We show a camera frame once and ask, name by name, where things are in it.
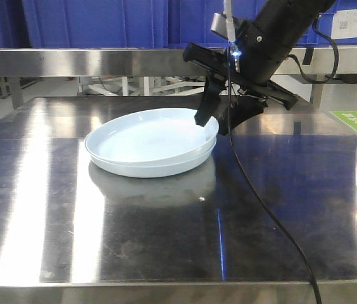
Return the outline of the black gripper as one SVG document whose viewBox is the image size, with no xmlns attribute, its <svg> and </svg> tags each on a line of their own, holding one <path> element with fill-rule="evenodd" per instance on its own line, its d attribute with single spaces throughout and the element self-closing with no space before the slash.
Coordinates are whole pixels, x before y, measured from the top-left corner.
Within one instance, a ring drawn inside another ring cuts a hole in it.
<svg viewBox="0 0 357 304">
<path fill-rule="evenodd" d="M 274 98 L 288 110 L 296 103 L 293 93 L 270 80 L 298 41 L 296 26 L 284 19 L 235 19 L 234 30 L 234 52 L 229 63 L 227 52 L 217 53 L 195 43 L 188 44 L 183 53 L 184 61 L 207 71 L 201 102 L 194 115 L 195 123 L 205 126 L 214 114 L 219 124 L 218 134 L 223 136 L 244 121 L 262 114 L 267 107 L 265 102 L 248 96 L 232 98 L 230 106 L 225 98 L 224 105 L 220 93 L 226 88 L 226 79 L 251 91 L 254 97 Z"/>
</svg>

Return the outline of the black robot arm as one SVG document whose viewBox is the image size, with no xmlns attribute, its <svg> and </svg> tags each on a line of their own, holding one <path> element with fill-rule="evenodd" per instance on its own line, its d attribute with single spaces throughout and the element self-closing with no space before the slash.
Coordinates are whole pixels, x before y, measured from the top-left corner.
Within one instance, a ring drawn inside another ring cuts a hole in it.
<svg viewBox="0 0 357 304">
<path fill-rule="evenodd" d="M 308 27 L 318 29 L 318 19 L 332 1 L 267 1 L 254 20 L 236 18 L 228 11 L 213 18 L 212 31 L 229 42 L 224 53 L 189 43 L 183 59 L 206 70 L 203 95 L 195 123 L 205 126 L 218 109 L 220 93 L 235 83 L 239 97 L 218 118 L 219 134 L 226 135 L 244 121 L 262 114 L 267 99 L 290 110 L 296 95 L 271 80 Z"/>
</svg>

